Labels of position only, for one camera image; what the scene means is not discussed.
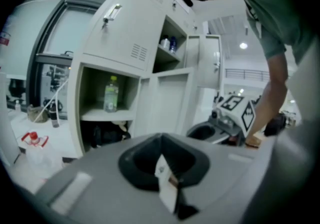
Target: railing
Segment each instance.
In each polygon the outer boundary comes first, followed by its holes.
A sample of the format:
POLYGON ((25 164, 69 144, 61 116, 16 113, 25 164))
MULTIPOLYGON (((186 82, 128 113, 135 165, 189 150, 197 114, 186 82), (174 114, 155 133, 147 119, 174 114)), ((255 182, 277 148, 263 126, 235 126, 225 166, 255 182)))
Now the railing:
POLYGON ((225 69, 225 78, 254 80, 260 82, 268 82, 270 79, 269 72, 267 71, 232 68, 225 69))

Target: person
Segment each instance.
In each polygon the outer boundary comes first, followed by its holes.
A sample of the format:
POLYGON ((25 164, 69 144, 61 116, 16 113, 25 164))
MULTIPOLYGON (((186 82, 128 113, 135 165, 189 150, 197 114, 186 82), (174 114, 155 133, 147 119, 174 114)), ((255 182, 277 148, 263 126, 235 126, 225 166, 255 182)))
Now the person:
POLYGON ((266 57, 270 80, 255 107, 256 119, 246 144, 259 146, 253 134, 274 118, 283 105, 287 87, 288 67, 285 44, 292 47, 298 65, 316 37, 298 15, 291 0, 244 0, 248 23, 257 36, 266 57))

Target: plastic water bottle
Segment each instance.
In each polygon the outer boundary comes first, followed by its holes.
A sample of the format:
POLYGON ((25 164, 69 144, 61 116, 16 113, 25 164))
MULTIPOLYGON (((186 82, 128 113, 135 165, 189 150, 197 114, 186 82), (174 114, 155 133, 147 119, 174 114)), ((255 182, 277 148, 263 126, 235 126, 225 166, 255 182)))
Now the plastic water bottle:
POLYGON ((170 41, 169 41, 169 36, 168 35, 164 35, 161 42, 160 42, 160 45, 167 49, 168 51, 170 50, 170 41))
POLYGON ((30 132, 21 140, 27 144, 26 159, 39 178, 49 179, 63 168, 62 157, 48 142, 48 136, 38 137, 36 132, 30 132))
POLYGON ((15 111, 21 112, 21 105, 20 105, 18 99, 15 101, 15 106, 14 106, 14 108, 15 108, 15 111))
POLYGON ((176 50, 177 50, 177 40, 175 36, 172 36, 170 40, 170 52, 172 54, 175 54, 176 50))
POLYGON ((116 112, 118 104, 119 86, 117 77, 112 75, 110 81, 105 86, 103 109, 107 112, 116 112))

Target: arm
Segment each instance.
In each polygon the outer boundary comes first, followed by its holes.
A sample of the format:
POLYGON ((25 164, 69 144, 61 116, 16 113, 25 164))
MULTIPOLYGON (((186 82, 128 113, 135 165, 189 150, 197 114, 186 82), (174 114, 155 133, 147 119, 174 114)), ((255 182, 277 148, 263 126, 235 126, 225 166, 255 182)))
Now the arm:
POLYGON ((267 60, 270 81, 266 85, 262 97, 255 107, 256 118, 248 138, 261 130, 272 118, 274 118, 283 105, 287 87, 288 68, 285 54, 277 54, 267 60))

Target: window frame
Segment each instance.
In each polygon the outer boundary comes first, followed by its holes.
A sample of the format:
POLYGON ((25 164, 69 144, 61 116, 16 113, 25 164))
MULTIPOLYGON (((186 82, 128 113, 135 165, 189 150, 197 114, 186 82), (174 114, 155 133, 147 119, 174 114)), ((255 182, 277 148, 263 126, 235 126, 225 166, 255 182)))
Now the window frame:
POLYGON ((68 7, 98 10, 102 4, 90 0, 61 0, 43 24, 34 43, 27 69, 26 106, 41 106, 41 69, 44 64, 71 66, 72 57, 44 53, 50 35, 68 7))

